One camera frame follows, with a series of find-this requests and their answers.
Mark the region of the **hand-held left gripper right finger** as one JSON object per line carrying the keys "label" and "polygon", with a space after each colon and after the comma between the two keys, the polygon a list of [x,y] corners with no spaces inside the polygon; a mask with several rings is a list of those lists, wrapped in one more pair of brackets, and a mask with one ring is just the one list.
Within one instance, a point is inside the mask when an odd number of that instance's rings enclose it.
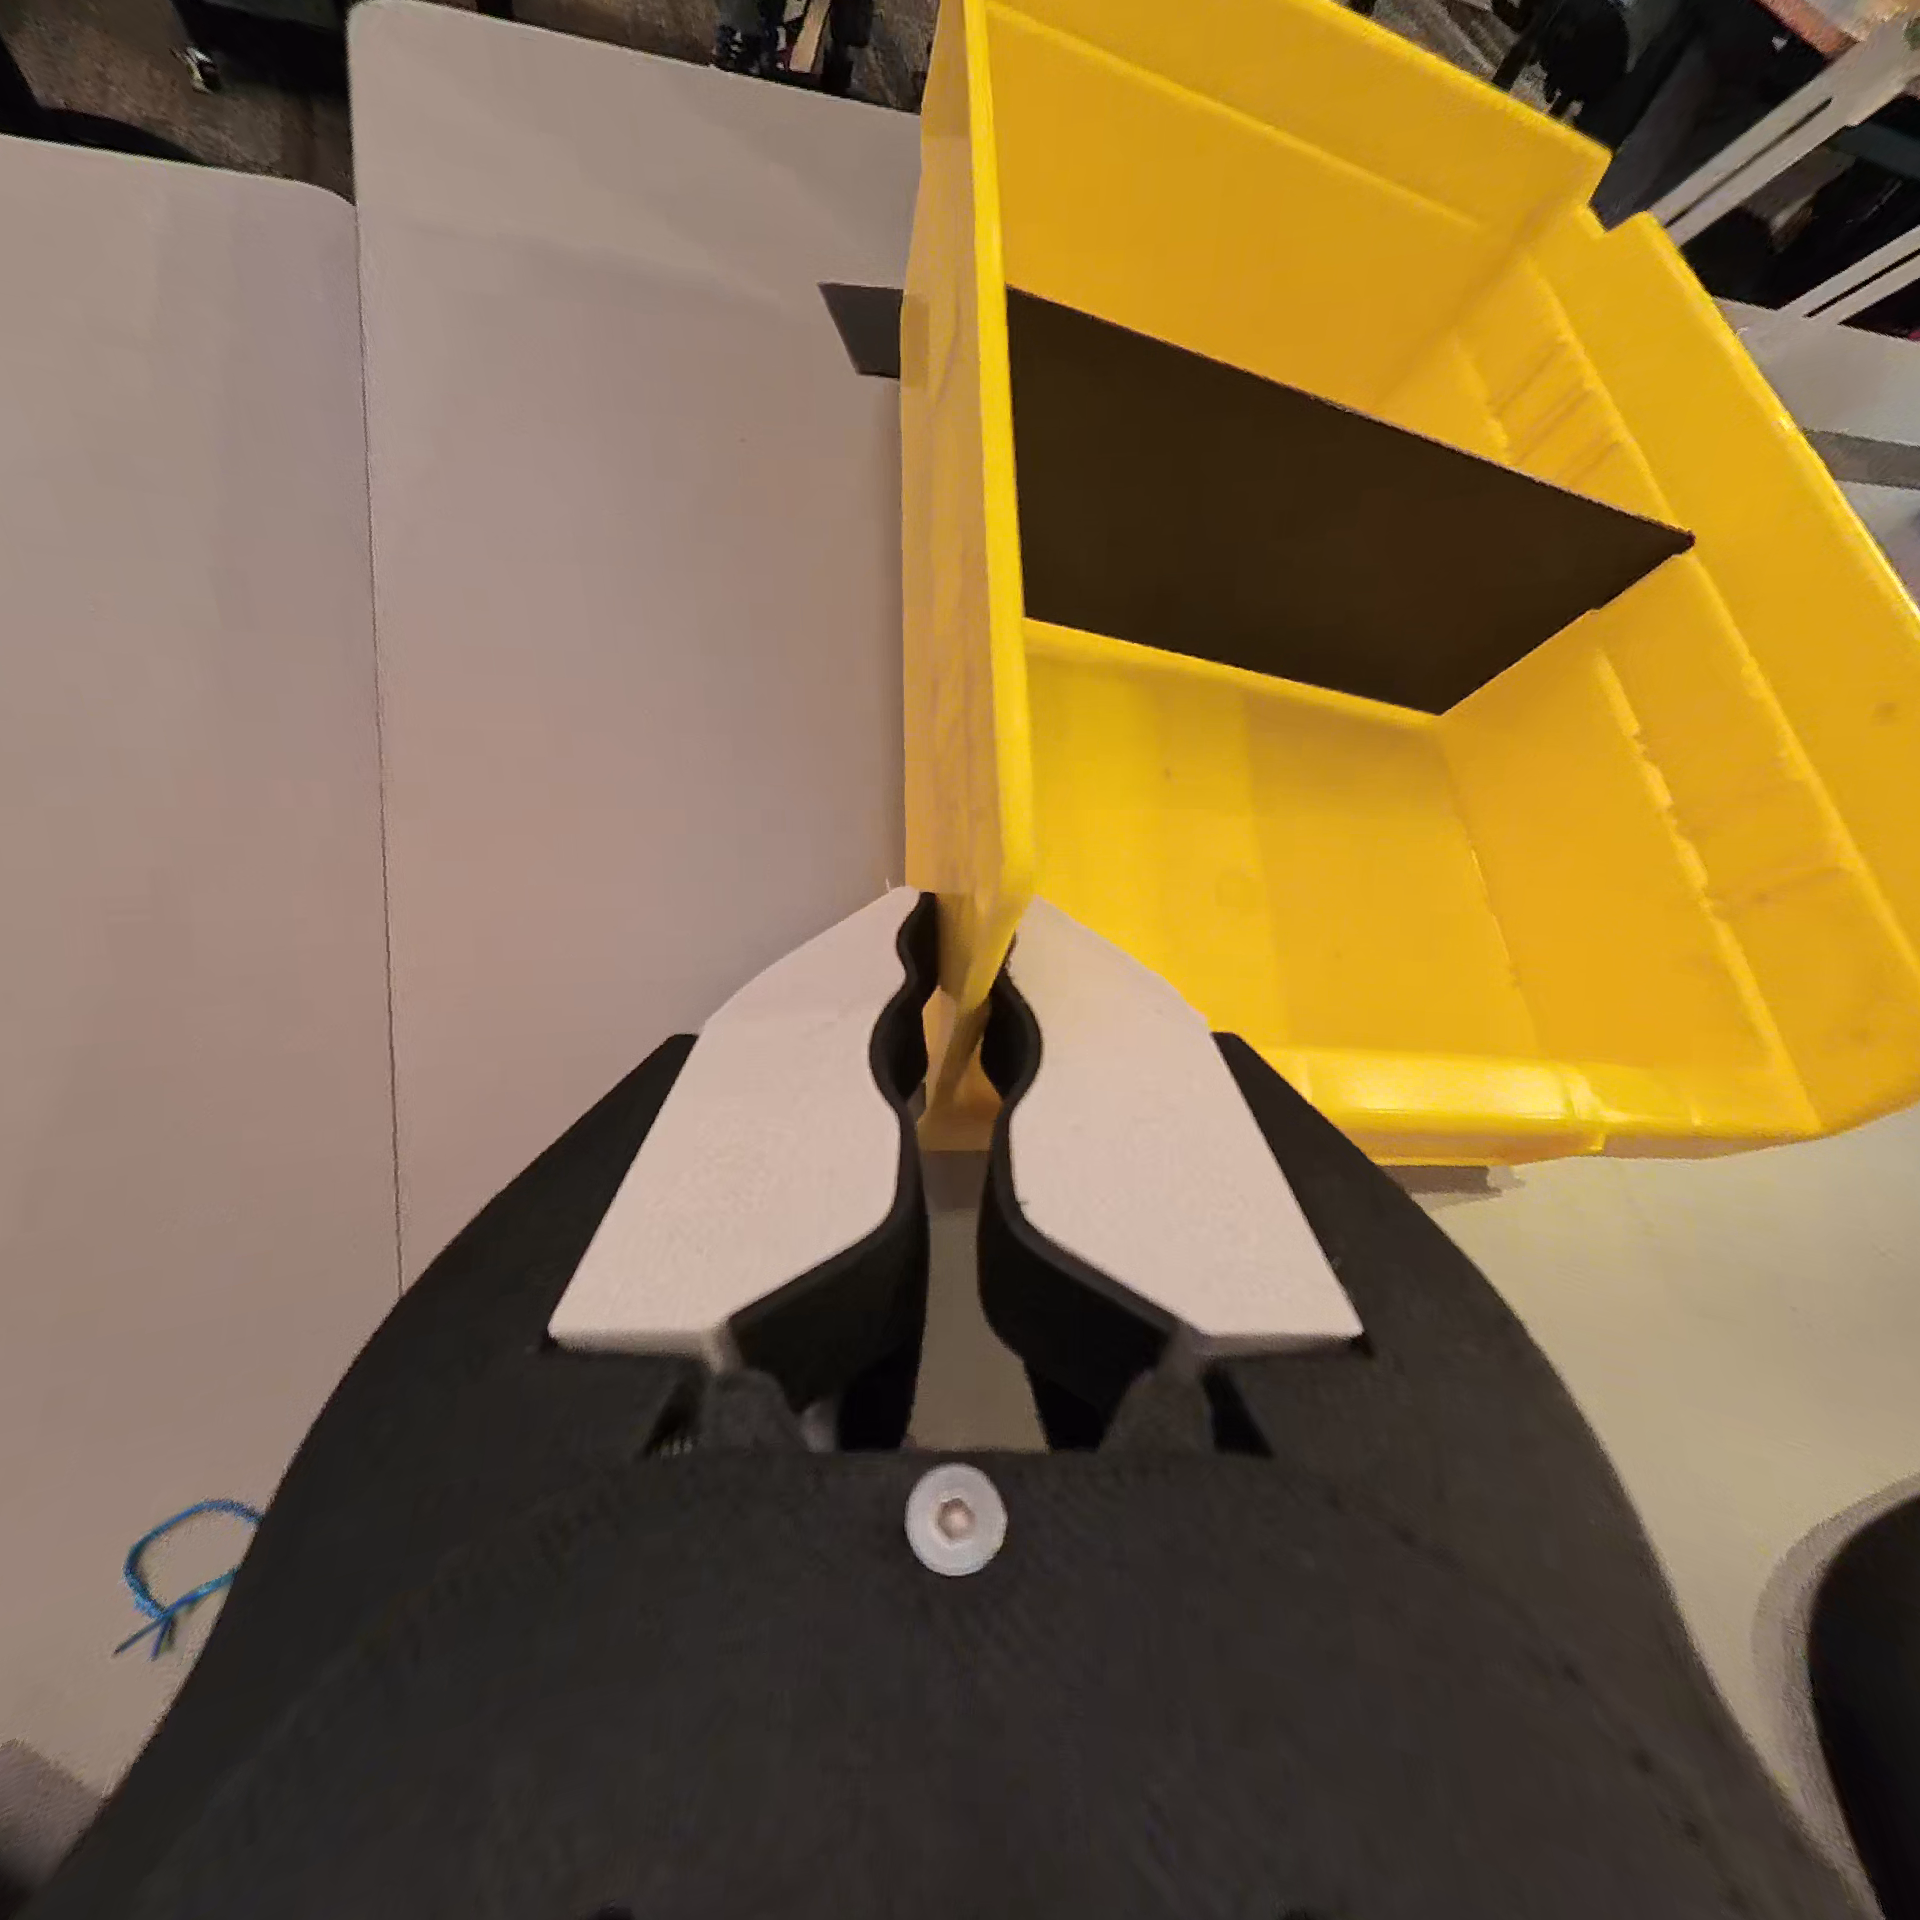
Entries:
{"label": "hand-held left gripper right finger", "polygon": [[1050,901],[992,987],[977,1290],[1023,1362],[1344,1348],[1360,1312],[1208,1023]]}

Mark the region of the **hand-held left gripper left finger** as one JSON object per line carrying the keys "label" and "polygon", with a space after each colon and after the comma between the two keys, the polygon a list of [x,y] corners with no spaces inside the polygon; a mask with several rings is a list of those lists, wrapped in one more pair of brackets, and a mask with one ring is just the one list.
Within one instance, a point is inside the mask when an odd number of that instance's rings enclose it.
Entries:
{"label": "hand-held left gripper left finger", "polygon": [[924,1226],[916,1124],[940,907],[895,887],[734,992],[692,1040],[545,1324],[572,1354],[861,1365]]}

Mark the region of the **black mesh pad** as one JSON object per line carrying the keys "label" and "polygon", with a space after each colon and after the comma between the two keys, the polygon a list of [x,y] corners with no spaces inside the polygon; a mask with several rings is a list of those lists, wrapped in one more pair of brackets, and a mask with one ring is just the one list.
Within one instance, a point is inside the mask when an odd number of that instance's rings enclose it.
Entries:
{"label": "black mesh pad", "polygon": [[1834,1552],[1807,1618],[1815,1727],[1885,1918],[1917,1915],[1917,1501]]}

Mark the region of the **blue twist tie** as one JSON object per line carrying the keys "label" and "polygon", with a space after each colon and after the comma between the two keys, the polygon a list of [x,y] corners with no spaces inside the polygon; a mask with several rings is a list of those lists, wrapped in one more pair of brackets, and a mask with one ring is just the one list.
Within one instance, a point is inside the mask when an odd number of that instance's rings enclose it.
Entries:
{"label": "blue twist tie", "polygon": [[133,1647],[144,1647],[150,1662],[160,1659],[176,1643],[183,1623],[191,1613],[212,1599],[221,1599],[232,1588],[245,1564],[245,1555],[234,1555],[223,1568],[183,1591],[158,1591],[150,1580],[150,1558],[165,1542],[178,1535],[180,1528],[191,1528],[201,1523],[228,1524],[242,1528],[246,1539],[253,1539],[263,1519],[265,1514],[255,1504],[209,1496],[180,1506],[135,1535],[122,1555],[118,1578],[135,1610],[136,1627],[112,1653],[122,1654]]}

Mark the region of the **yellow plastic bin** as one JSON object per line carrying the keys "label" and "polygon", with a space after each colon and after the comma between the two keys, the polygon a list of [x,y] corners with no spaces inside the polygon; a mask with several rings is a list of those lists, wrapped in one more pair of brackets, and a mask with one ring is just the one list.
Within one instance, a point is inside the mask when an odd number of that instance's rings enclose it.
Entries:
{"label": "yellow plastic bin", "polygon": [[[1916,1101],[1916,603],[1607,154],[1341,5],[942,5],[902,277],[936,1112],[1050,901],[1381,1160]],[[1006,295],[1694,534],[1439,716],[1023,615]]]}

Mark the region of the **black bin divider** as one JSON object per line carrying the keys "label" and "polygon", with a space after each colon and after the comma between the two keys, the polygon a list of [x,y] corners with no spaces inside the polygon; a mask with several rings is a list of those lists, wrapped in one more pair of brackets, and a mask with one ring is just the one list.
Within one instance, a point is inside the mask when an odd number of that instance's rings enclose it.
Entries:
{"label": "black bin divider", "polygon": [[1006,295],[1023,615],[1439,716],[1694,534]]}

